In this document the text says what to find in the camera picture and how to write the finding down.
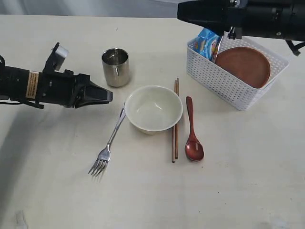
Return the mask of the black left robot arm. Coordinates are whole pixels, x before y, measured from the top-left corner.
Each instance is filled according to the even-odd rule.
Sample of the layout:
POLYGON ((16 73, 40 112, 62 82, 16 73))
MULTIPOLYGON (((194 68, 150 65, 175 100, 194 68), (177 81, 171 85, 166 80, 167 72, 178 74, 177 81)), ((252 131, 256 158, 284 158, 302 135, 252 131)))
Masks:
POLYGON ((108 104, 113 94, 94 84, 86 74, 75 75, 71 70, 32 72, 7 66, 1 58, 0 99, 5 104, 24 104, 38 109, 43 109, 45 104, 80 108, 108 104))

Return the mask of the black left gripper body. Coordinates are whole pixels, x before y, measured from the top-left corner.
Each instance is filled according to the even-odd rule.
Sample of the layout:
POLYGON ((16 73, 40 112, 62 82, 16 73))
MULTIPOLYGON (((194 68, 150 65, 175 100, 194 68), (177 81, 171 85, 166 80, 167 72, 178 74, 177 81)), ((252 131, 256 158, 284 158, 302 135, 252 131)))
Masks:
POLYGON ((75 75, 73 71, 40 72, 38 81, 38 108, 43 103, 58 104, 67 108, 79 108, 92 103, 86 93, 90 88, 90 76, 75 75))

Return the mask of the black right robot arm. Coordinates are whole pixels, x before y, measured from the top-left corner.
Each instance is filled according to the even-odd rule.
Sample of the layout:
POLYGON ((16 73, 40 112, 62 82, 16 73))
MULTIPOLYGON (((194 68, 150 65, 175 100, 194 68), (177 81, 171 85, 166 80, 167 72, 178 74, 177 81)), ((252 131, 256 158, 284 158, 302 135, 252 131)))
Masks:
POLYGON ((231 39, 305 40, 303 0, 191 0, 178 4, 177 19, 231 39))

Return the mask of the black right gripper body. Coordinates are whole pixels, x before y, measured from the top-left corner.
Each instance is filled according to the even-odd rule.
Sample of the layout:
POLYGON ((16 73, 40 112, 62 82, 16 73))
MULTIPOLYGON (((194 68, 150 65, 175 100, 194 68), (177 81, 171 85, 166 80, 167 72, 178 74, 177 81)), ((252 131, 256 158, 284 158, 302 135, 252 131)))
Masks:
POLYGON ((246 26, 247 8, 251 0, 228 0, 225 24, 229 26, 228 39, 241 39, 243 36, 252 37, 250 26, 246 26))

